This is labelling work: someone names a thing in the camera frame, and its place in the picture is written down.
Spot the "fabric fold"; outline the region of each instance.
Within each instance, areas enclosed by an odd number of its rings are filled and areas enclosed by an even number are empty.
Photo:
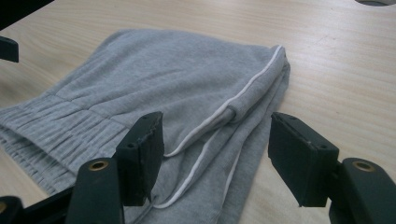
[[[0,143],[49,194],[111,157],[143,115],[163,112],[152,204],[128,223],[236,223],[288,87],[283,47],[167,30],[123,30],[53,88],[0,110]]]

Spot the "wooden table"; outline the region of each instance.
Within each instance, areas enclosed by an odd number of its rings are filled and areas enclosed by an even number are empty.
[[[283,45],[290,87],[279,111],[341,149],[340,160],[380,164],[396,180],[396,5],[354,0],[58,0],[0,32],[20,63],[0,62],[0,106],[36,97],[121,28],[190,31],[233,42]],[[0,195],[46,197],[0,150]],[[262,158],[241,223],[329,223],[328,208],[299,208]]]

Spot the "gray sweatpants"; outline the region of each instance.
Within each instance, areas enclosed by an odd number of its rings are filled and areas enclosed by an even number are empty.
[[[153,203],[129,223],[237,223],[288,86],[281,46],[178,31],[109,37],[50,90],[0,110],[0,143],[49,194],[110,157],[137,119],[163,112],[165,153]]]

